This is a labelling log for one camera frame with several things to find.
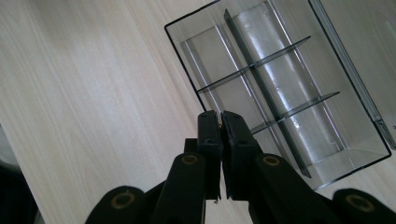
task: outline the transparent storage box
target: transparent storage box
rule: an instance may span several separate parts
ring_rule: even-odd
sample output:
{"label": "transparent storage box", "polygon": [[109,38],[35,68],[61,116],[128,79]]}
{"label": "transparent storage box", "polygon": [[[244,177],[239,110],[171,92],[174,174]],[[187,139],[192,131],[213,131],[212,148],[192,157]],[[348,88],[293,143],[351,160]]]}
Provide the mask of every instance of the transparent storage box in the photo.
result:
{"label": "transparent storage box", "polygon": [[291,39],[274,4],[255,0],[215,1],[165,30],[203,109],[243,116],[264,152],[317,189],[395,144],[320,2],[306,4],[319,35]]}

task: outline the wooden table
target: wooden table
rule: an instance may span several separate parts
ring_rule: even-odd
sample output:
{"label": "wooden table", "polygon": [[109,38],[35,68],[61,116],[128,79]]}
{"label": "wooden table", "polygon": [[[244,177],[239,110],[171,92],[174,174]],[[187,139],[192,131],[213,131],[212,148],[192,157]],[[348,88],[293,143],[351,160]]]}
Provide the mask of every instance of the wooden table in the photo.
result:
{"label": "wooden table", "polygon": [[[163,27],[208,2],[0,2],[0,123],[47,223],[83,223],[109,190],[166,178],[202,108]],[[340,34],[358,69],[391,74],[396,95],[395,3],[337,2],[378,46]],[[319,192],[362,189],[396,210],[395,168],[391,157]],[[207,206],[206,223],[251,222],[246,203]]]}

